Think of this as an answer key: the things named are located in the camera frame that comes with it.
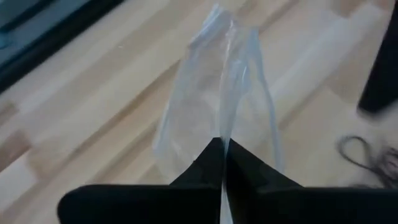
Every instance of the light wood floor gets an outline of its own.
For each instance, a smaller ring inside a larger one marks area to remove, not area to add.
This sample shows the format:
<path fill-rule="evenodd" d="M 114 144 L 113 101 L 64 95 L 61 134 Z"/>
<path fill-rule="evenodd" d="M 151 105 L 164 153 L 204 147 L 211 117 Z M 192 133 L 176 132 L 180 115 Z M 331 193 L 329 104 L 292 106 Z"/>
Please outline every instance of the light wood floor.
<path fill-rule="evenodd" d="M 214 3 L 126 1 L 0 95 L 0 223 L 58 223 L 59 199 L 85 184 L 165 183 L 152 139 L 178 63 Z M 335 150 L 344 135 L 376 150 L 381 139 L 397 145 L 394 113 L 372 123 L 356 112 L 393 3 L 221 1 L 259 27 L 285 175 L 298 183 L 366 181 Z M 274 164 L 266 149 L 263 159 Z"/>

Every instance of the cord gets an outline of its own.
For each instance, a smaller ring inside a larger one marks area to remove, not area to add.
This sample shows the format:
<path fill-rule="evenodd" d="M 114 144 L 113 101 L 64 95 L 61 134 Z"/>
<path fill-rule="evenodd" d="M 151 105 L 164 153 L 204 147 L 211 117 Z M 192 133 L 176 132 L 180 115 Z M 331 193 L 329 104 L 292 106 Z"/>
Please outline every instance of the cord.
<path fill-rule="evenodd" d="M 359 163 L 346 154 L 346 145 L 351 141 L 359 141 L 363 146 L 363 151 L 367 163 L 364 165 Z M 337 143 L 337 150 L 348 162 L 372 172 L 380 181 L 382 186 L 386 189 L 398 189 L 398 150 L 388 147 L 382 151 L 381 154 L 373 158 L 371 155 L 372 147 L 370 144 L 359 136 L 345 136 Z M 358 187 L 371 187 L 367 185 L 358 185 Z"/>

